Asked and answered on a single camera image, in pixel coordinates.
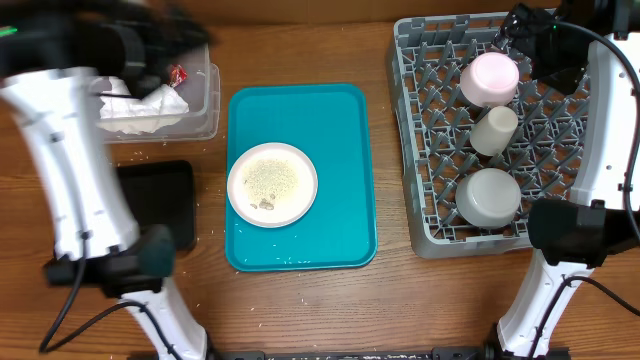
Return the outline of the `red snack wrapper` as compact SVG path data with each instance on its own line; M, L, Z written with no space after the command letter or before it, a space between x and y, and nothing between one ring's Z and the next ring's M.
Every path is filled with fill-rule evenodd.
M181 85L188 78L186 70L179 64L174 64L170 70L170 78L168 85L175 88Z

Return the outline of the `white napkin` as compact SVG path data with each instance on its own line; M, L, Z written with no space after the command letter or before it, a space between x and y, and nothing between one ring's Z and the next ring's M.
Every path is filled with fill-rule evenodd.
M189 112L188 103L170 86L163 85L143 100L101 97L97 126L109 132L139 135L174 125Z

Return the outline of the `small pink bowl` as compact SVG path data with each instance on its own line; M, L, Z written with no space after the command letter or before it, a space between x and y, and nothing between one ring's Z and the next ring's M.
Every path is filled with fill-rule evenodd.
M478 107L503 106L516 94L520 73L507 55L487 52L475 58L461 73L460 88L468 102Z

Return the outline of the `white cup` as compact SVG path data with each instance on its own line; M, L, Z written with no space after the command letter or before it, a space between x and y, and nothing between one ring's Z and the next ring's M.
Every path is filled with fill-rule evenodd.
M518 126L517 114L506 106L492 108L471 131L473 149L485 156L501 153Z

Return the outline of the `grey saucer bowl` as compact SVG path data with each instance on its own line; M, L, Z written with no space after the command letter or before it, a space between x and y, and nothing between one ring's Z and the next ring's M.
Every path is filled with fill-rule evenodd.
M471 225L496 229L514 219L521 203L521 190L507 172L487 168L458 184L455 203L459 214Z

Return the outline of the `large white plate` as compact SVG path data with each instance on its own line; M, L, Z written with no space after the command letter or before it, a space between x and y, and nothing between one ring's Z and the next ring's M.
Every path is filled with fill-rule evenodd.
M312 207L319 180L310 158L298 148L263 143L244 152L227 177L227 198L251 225L279 228L300 220Z

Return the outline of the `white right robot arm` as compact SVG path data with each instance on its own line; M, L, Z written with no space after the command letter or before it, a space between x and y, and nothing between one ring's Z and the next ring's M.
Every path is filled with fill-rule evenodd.
M550 338L578 287L610 255L639 244L639 4L564 1L554 11L519 3L493 43L532 63L532 77L564 95L590 79L583 158L568 200L540 199L529 212L531 263L494 326L482 359L567 359Z

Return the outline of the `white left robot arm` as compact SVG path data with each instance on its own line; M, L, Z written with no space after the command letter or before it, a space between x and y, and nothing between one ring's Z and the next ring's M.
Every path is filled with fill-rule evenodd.
M209 43L178 3L12 1L1 6L1 97L30 150L54 222L48 282L97 287L138 322L160 359L212 359L207 331L172 278L168 227L140 227L89 106L91 80L113 76L142 99L177 59Z

